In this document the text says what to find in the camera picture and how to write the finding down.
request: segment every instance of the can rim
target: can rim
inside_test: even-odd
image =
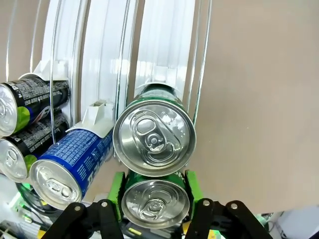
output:
[[[177,215],[177,216],[175,217],[175,218],[177,218],[178,220],[175,220],[175,221],[174,221],[174,219],[175,219],[175,218],[174,218],[174,219],[171,219],[171,220],[166,221],[166,222],[164,222],[164,223],[155,223],[155,224],[152,224],[152,223],[148,223],[148,222],[139,220],[137,217],[133,216],[133,214],[132,214],[132,213],[130,212],[130,210],[127,208],[127,205],[126,205],[126,203],[125,203],[125,199],[126,199],[128,193],[129,193],[129,191],[130,191],[132,188],[134,188],[134,187],[136,187],[136,186],[139,186],[139,185],[141,185],[141,184],[143,184],[143,183],[150,182],[150,181],[152,181],[152,182],[166,182],[166,183],[168,183],[168,184],[171,184],[171,185],[176,186],[178,189],[181,190],[181,192],[184,194],[185,198],[187,199],[187,200],[186,200],[186,203],[185,203],[185,205],[184,205],[184,208],[183,208],[183,210],[185,210],[185,208],[186,208],[187,210],[185,210],[185,213],[184,213],[184,216],[183,216],[183,217],[180,216],[180,215],[182,215],[182,213],[180,213],[179,215]],[[190,208],[190,201],[189,201],[188,194],[187,194],[186,190],[183,189],[183,188],[182,188],[181,186],[179,186],[178,184],[173,183],[173,182],[170,182],[170,181],[167,181],[167,180],[148,179],[148,180],[144,180],[144,181],[135,183],[135,184],[133,184],[131,187],[129,187],[129,188],[125,191],[125,193],[124,193],[124,195],[123,195],[121,206],[122,206],[122,211],[123,211],[124,215],[125,215],[132,223],[134,223],[134,224],[136,224],[136,225],[138,225],[138,226],[140,226],[140,227],[143,227],[143,228],[149,228],[149,229],[164,229],[164,228],[169,228],[169,227],[171,227],[171,226],[174,226],[176,223],[182,221],[182,220],[187,216],[188,211],[189,211],[189,208]]]
[[[7,139],[5,139],[5,138],[1,138],[1,139],[0,139],[0,143],[1,143],[1,142],[9,142],[9,143],[11,144],[10,146],[12,146],[12,147],[18,152],[19,156],[23,159],[23,162],[24,162],[24,170],[25,170],[26,174],[25,174],[25,177],[23,177],[23,178],[21,179],[21,178],[16,178],[16,177],[14,177],[11,173],[9,173],[9,171],[8,171],[5,167],[1,167],[2,172],[3,172],[3,173],[5,174],[5,176],[7,176],[10,180],[12,180],[12,181],[14,181],[14,182],[16,182],[16,183],[22,183],[22,182],[23,182],[25,179],[27,179],[27,177],[29,176],[29,173],[28,173],[27,168],[26,168],[26,163],[25,163],[23,154],[21,153],[20,149],[19,149],[16,145],[14,145],[12,142],[10,142],[9,140],[7,140]]]
[[[10,132],[4,132],[1,128],[0,128],[0,135],[2,135],[2,136],[10,136],[11,134],[13,134],[13,132],[15,131],[15,129],[16,129],[16,123],[17,123],[17,120],[18,120],[18,105],[16,104],[16,100],[15,100],[15,98],[14,98],[14,95],[13,95],[13,93],[12,93],[12,91],[11,91],[11,89],[7,86],[7,85],[5,85],[5,84],[1,84],[1,86],[3,86],[4,88],[6,88],[9,92],[10,92],[10,94],[11,94],[11,96],[12,96],[12,98],[13,98],[13,102],[14,102],[14,112],[15,112],[15,127],[14,127],[14,129],[12,130],[12,131],[10,131]]]
[[[136,108],[140,108],[141,106],[144,105],[149,105],[149,104],[154,104],[154,103],[160,103],[160,104],[164,104],[165,106],[171,107],[174,110],[178,111],[179,113],[182,114],[182,116],[184,117],[185,121],[187,122],[187,126],[189,127],[189,131],[190,131],[190,142],[189,145],[194,145],[192,150],[189,150],[188,147],[188,151],[186,151],[185,154],[188,154],[188,157],[185,157],[185,155],[183,156],[183,160],[179,161],[179,164],[173,164],[169,167],[165,167],[163,169],[154,169],[154,170],[145,170],[144,168],[141,168],[137,165],[135,165],[130,158],[128,158],[122,151],[122,147],[120,144],[120,138],[119,138],[119,132],[121,129],[121,126],[123,124],[123,121],[125,120],[126,116],[133,110],[135,110]],[[114,126],[114,130],[113,130],[113,144],[114,144],[114,150],[117,154],[117,156],[119,157],[119,159],[123,162],[123,164],[125,166],[127,166],[129,169],[131,169],[132,171],[144,175],[144,176],[148,176],[148,177],[162,177],[162,176],[167,176],[170,175],[178,170],[180,170],[182,167],[184,167],[190,160],[190,157],[193,155],[195,148],[196,148],[196,132],[195,132],[195,126],[193,124],[193,122],[191,121],[189,115],[180,107],[178,107],[177,105],[175,105],[174,103],[170,102],[170,101],[166,101],[166,100],[158,100],[158,99],[151,99],[151,100],[144,100],[142,102],[139,102],[139,104],[132,104],[131,106],[128,106],[121,114],[121,116],[119,117],[119,119],[117,120],[115,126]]]
[[[40,160],[37,160],[36,162],[34,162],[30,168],[30,180],[32,182],[32,186],[34,188],[34,190],[36,191],[36,193],[49,205],[57,208],[57,209],[60,209],[60,210],[64,210],[69,204],[73,203],[73,202],[70,202],[69,204],[58,204],[56,201],[52,200],[50,197],[48,197],[44,192],[43,192],[43,189],[41,187],[41,185],[38,183],[37,179],[36,179],[36,167],[38,164],[42,163],[42,162],[49,162],[49,163],[53,163],[55,165],[57,165],[58,167],[60,167],[62,170],[64,170],[69,176],[71,176],[72,180],[76,183],[77,185],[77,191],[79,192],[80,194],[80,200],[76,201],[76,202],[81,202],[82,200],[82,190],[78,184],[78,182],[75,180],[74,176],[72,175],[72,173],[70,173],[69,170],[67,170],[65,167],[63,167],[61,164],[53,161],[53,160],[50,160],[50,159],[40,159]]]

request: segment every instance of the aluminum can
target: aluminum can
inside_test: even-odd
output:
[[[68,132],[31,166],[35,191],[61,210],[80,202],[112,146],[112,131],[104,138],[84,129]]]
[[[186,165],[195,150],[196,134],[174,89],[150,84],[121,114],[113,142],[128,168],[161,177]]]
[[[54,117],[55,137],[61,139],[69,129],[62,113]],[[20,183],[29,176],[29,170],[38,157],[51,145],[51,120],[46,117],[28,128],[0,139],[0,169],[12,181]]]
[[[9,136],[50,112],[50,83],[37,76],[0,84],[0,135]],[[67,81],[53,82],[53,106],[68,101]]]
[[[180,223],[189,210],[183,175],[176,172],[154,179],[131,171],[122,210],[128,220],[144,228],[163,229]]]

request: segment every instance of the yellow object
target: yellow object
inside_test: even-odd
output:
[[[142,235],[141,232],[139,232],[139,231],[137,231],[137,230],[135,230],[135,229],[133,229],[133,228],[129,228],[129,231],[132,232],[132,233],[134,233],[134,234],[136,234],[136,235],[138,235],[138,236]]]
[[[187,230],[189,228],[190,222],[191,221],[183,223],[183,225],[182,225],[183,232],[184,232],[185,235],[186,235]],[[208,239],[216,239],[216,234],[215,234],[215,232],[213,230],[209,230]]]
[[[37,235],[37,239],[41,239],[43,237],[43,235],[45,234],[45,231],[39,230],[38,235]]]

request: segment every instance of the brown background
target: brown background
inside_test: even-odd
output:
[[[43,9],[48,0],[42,1]],[[13,1],[0,0],[0,80]],[[29,69],[37,0],[18,0],[10,79]],[[35,64],[46,12],[39,18]],[[188,168],[207,197],[255,213],[319,202],[319,1],[214,0],[197,146]],[[86,200],[107,192],[115,160]]]

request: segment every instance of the can top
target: can top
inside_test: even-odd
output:
[[[161,177],[181,169],[195,150],[196,134],[188,114],[171,101],[132,103],[113,134],[114,149],[131,170]]]
[[[182,221],[189,210],[187,193],[177,184],[147,180],[132,185],[122,199],[124,215],[134,224],[168,228]]]
[[[28,176],[20,150],[10,141],[0,139],[0,169],[12,181],[21,183]]]
[[[9,136],[17,122],[17,105],[12,91],[0,84],[0,135]]]
[[[73,175],[51,160],[38,160],[30,169],[36,193],[49,205],[64,210],[70,203],[80,202],[81,189]]]

